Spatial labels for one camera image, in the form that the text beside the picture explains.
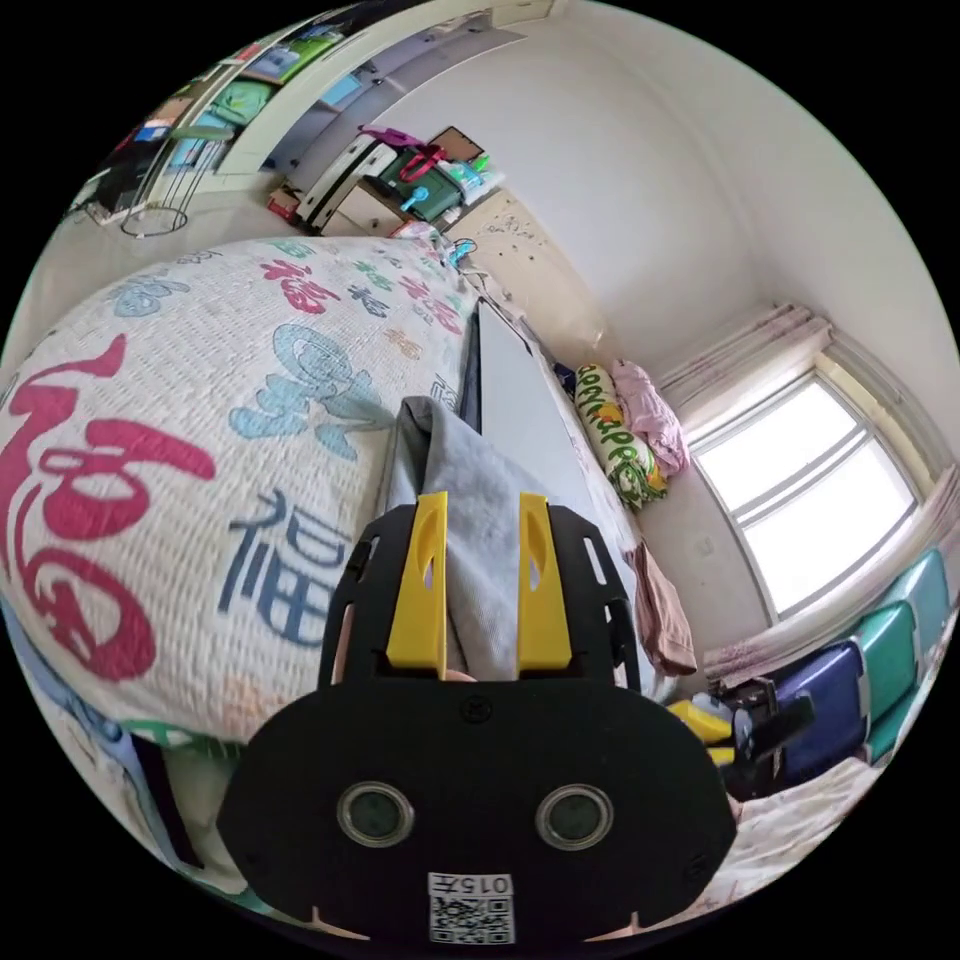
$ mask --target label sticker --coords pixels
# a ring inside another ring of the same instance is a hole
[[[433,943],[516,943],[509,873],[428,873]]]

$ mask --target window frame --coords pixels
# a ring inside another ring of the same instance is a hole
[[[780,481],[776,486],[755,497],[748,503],[743,504],[735,510],[727,507],[726,502],[721,496],[719,490],[714,486],[708,472],[700,465],[700,456],[716,447],[721,446],[728,440],[742,433],[748,427],[764,419],[764,417],[773,413],[779,407],[783,406],[801,390],[816,383],[821,389],[836,401],[843,410],[854,420],[854,426],[851,430],[834,443],[828,450],[820,454],[815,460],[794,472],[791,476]],[[746,538],[746,530],[749,526],[758,523],[760,520],[772,515],[777,510],[782,509],[788,504],[793,503],[804,494],[812,490],[818,483],[821,483],[827,477],[831,476],[835,470],[839,469],[858,451],[862,450],[871,441],[877,441],[880,448],[886,454],[890,465],[896,470],[901,480],[910,492],[913,498],[912,504],[907,508],[899,520],[867,551],[863,556],[857,559],[847,569],[841,571],[836,577],[824,584],[818,590],[804,597],[793,606],[783,611],[778,611],[773,597],[767,587],[766,578],[763,570],[757,561],[753,550]],[[726,423],[721,423],[717,427],[708,429],[703,436],[695,440],[690,447],[691,458],[696,466],[697,472],[706,484],[711,496],[716,501],[717,506],[724,515],[734,538],[743,553],[747,566],[750,568],[750,574],[756,585],[757,591],[763,601],[763,606],[767,620],[771,626],[789,620],[801,610],[816,603],[831,590],[836,589],[841,583],[852,576],[858,569],[869,563],[897,534],[903,525],[910,519],[915,511],[923,503],[923,495],[909,470],[906,469],[896,450],[886,439],[877,425],[864,413],[849,397],[845,396],[835,384],[824,376],[820,370],[813,369],[802,374],[795,380],[788,383],[785,387],[776,390],[769,397],[756,403],[754,406],[745,410],[743,413],[734,417]]]

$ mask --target pink bag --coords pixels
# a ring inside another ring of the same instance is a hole
[[[409,133],[402,130],[394,130],[393,127],[360,127],[360,132],[367,134],[385,143],[394,150],[406,150],[408,147],[422,147],[423,141],[419,137],[411,137]]]

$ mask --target qr code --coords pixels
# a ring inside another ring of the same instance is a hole
[[[430,939],[434,943],[514,943],[510,897],[432,896]]]

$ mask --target brown cloth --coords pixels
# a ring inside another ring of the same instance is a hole
[[[676,588],[645,543],[628,551],[626,561],[637,574],[637,629],[650,662],[668,677],[696,673],[693,634]]]

